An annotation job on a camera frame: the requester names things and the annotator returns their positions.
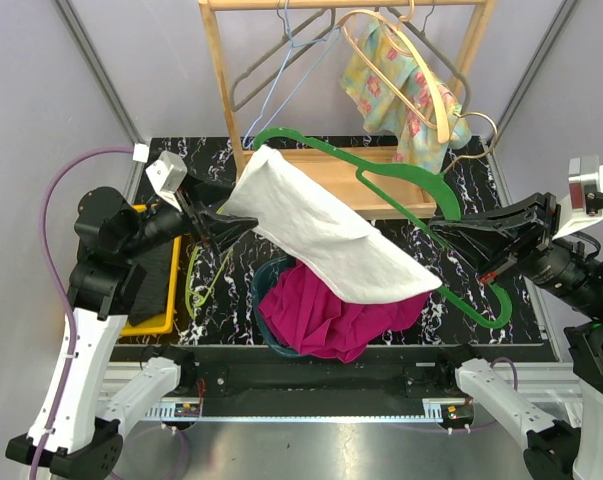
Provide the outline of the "teal transparent plastic basin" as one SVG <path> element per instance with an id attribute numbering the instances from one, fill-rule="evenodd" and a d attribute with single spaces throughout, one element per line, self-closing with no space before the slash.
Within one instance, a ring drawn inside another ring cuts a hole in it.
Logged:
<path id="1" fill-rule="evenodd" d="M 277 355 L 289 359 L 302 358 L 302 355 L 276 339 L 258 307 L 266 294 L 276 286 L 280 275 L 295 264 L 295 259 L 290 255 L 270 259 L 256 270 L 251 284 L 252 313 L 264 343 Z"/>

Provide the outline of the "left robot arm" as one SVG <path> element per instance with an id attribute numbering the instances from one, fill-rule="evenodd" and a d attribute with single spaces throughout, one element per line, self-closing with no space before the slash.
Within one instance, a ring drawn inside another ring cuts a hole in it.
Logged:
<path id="1" fill-rule="evenodd" d="M 66 321 L 61 351 L 37 419 L 9 440 L 8 459 L 29 466 L 32 476 L 45 467 L 65 479 L 104 479 L 147 411 L 168 393 L 184 396 L 195 388 L 193 354 L 160 347 L 104 407 L 98 405 L 113 348 L 146 276 L 138 256 L 186 233 L 222 252 L 226 225 L 201 202 L 140 213 L 112 187 L 83 196 L 74 225 L 77 263 L 60 289 Z"/>

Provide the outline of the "white garment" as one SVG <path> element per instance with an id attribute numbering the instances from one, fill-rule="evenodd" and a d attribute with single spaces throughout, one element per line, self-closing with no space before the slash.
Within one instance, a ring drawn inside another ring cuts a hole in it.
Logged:
<path id="1" fill-rule="evenodd" d="M 301 261 L 345 302 L 388 304 L 442 286 L 438 276 L 266 145 L 252 155 L 222 212 L 257 219 L 255 233 Z"/>

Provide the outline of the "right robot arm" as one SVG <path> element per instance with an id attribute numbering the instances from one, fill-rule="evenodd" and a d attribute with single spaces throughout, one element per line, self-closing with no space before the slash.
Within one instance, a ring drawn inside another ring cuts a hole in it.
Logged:
<path id="1" fill-rule="evenodd" d="M 517 272 L 589 319 L 564 330 L 581 388 L 578 427 L 536 411 L 468 345 L 441 354 L 435 363 L 438 390 L 479 401 L 520 445 L 535 479 L 603 479 L 603 262 L 583 248 L 598 243 L 583 231 L 602 219 L 603 192 L 570 194 L 562 201 L 546 193 L 429 224 L 483 282 Z"/>

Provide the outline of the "magenta dress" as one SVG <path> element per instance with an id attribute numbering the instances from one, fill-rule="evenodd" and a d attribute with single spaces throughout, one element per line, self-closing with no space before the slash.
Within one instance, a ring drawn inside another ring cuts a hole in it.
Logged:
<path id="1" fill-rule="evenodd" d="M 302 357 L 351 363 L 377 337 L 415 325 L 429 297 L 426 292 L 389 304 L 348 303 L 296 264 L 280 275 L 258 309 L 276 339 Z"/>

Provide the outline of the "dark green hanger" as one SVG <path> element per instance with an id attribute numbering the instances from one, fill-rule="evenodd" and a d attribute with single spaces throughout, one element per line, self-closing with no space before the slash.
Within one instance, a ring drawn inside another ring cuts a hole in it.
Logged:
<path id="1" fill-rule="evenodd" d="M 406 207 L 401 206 L 394 198 L 383 191 L 380 187 L 372 183 L 365 177 L 365 173 L 378 174 L 385 177 L 400 179 L 421 187 L 436 202 L 441 209 L 444 218 L 447 220 L 459 220 L 461 216 L 460 205 L 454 192 L 446 184 L 442 174 L 434 174 L 426 169 L 409 164 L 379 164 L 355 155 L 347 153 L 345 150 L 335 147 L 323 140 L 314 137 L 306 137 L 299 131 L 290 128 L 267 128 L 256 135 L 252 141 L 252 146 L 259 149 L 272 138 L 287 138 L 294 140 L 304 146 L 311 147 L 319 152 L 327 154 L 330 157 L 345 161 L 355 167 L 356 179 L 369 190 L 375 193 L 380 199 L 393 207 L 398 213 L 409 219 L 416 227 L 425 232 L 432 240 L 448 251 L 452 247 L 446 243 L 440 236 L 435 234 L 423 221 L 418 220 L 415 214 L 409 213 Z M 445 285 L 442 285 L 437 291 L 449 300 L 455 307 L 469 316 L 477 325 L 487 329 L 500 329 L 507 325 L 511 320 L 513 312 L 512 301 L 508 293 L 500 286 L 490 286 L 492 293 L 499 301 L 499 313 L 494 321 L 486 319 L 477 312 L 471 305 L 450 291 Z"/>

